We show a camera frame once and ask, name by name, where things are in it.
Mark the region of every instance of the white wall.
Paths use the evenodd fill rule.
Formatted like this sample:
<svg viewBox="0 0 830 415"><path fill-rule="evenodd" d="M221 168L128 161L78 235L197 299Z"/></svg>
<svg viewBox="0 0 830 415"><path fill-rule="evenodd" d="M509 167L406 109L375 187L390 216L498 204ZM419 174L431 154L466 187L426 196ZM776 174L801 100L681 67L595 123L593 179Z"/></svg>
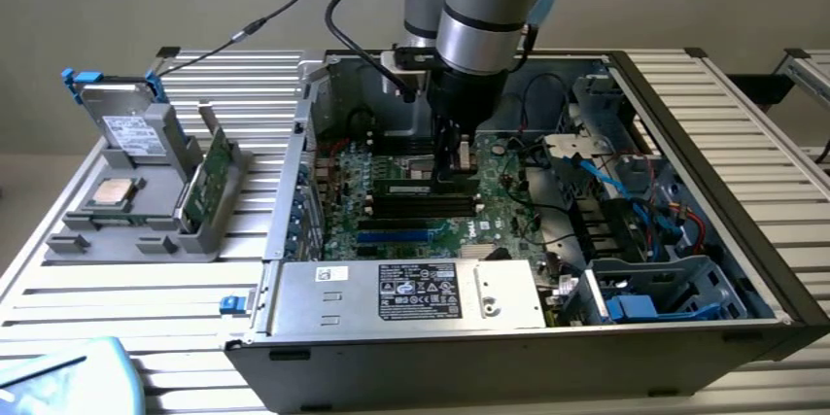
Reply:
<svg viewBox="0 0 830 415"><path fill-rule="evenodd" d="M209 48L286 0L0 0L0 152L84 153L95 139L60 83L67 66L144 71L163 45ZM347 0L339 21L382 48L398 39L402 0ZM337 47L323 25L329 0L305 0L249 49ZM728 70L768 71L785 47L830 48L830 0L559 0L543 47L702 47ZM780 112L804 122L808 106ZM812 110L808 139L826 138Z"/></svg>

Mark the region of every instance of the circuit board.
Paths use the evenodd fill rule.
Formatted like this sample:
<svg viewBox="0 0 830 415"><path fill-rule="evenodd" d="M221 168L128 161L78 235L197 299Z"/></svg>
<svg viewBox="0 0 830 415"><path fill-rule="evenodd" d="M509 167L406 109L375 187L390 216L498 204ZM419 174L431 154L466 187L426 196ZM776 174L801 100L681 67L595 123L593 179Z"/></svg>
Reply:
<svg viewBox="0 0 830 415"><path fill-rule="evenodd" d="M502 173L517 177L517 159L510 157L510 153L497 156L491 151L494 145L503 147L506 140L494 135L479 135L473 145L479 171L471 179L481 181L479 195L485 205L479 214L469 218L429 219L429 234L426 238L419 236L419 241L378 243L358 242L358 224L373 219L363 212L363 200L373 181L378 178L406 179L407 164L414 159L431 163L433 157L373 156L362 145L346 147L338 154L341 168L329 171L331 177L326 184L326 260L461 258L462 247L469 245L506 248L514 259L529 259L533 263L543 260L543 247L534 245L542 241L541 234L530 229L526 232L531 209L511 200L499 185ZM511 225L514 218L519 231Z"/></svg>
<svg viewBox="0 0 830 415"><path fill-rule="evenodd" d="M195 230L210 223L222 202L229 179L229 166L234 162L231 144L222 128L217 130L207 150L206 160L197 169L191 186L186 192L184 215L187 224Z"/></svg>

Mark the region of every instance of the warning label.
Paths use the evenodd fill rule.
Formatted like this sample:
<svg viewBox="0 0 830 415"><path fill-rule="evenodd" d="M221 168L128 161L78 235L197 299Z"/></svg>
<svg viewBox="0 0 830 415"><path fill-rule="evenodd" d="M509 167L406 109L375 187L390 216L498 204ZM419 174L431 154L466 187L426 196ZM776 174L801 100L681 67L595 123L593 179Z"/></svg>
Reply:
<svg viewBox="0 0 830 415"><path fill-rule="evenodd" d="M378 314L385 321L462 317L455 264L381 264Z"/></svg>
<svg viewBox="0 0 830 415"><path fill-rule="evenodd" d="M131 156L164 156L164 146L154 128L142 117L104 116L118 145Z"/></svg>

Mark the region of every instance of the motherboard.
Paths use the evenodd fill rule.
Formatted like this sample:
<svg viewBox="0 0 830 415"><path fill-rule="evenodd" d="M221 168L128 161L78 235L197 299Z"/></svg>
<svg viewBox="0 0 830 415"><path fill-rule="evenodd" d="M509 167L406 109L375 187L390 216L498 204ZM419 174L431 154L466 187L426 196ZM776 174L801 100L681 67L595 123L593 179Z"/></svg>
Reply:
<svg viewBox="0 0 830 415"><path fill-rule="evenodd" d="M533 224L533 209L509 197L502 183L505 178L521 178L519 162L507 148L506 138L487 134L479 135L471 144L471 159L478 167L470 177L478 185L477 212L465 217L413 219L411 212L402 211L379 219L366 207L378 185L395 186L394 181L401 181L401 187L390 190L421 190L430 181L430 170L422 169L431 169L431 156L377 156L371 145L349 143L329 158L318 159L326 260L481 259L503 248L514 259L527 259L534 264L542 261L545 247Z"/></svg>

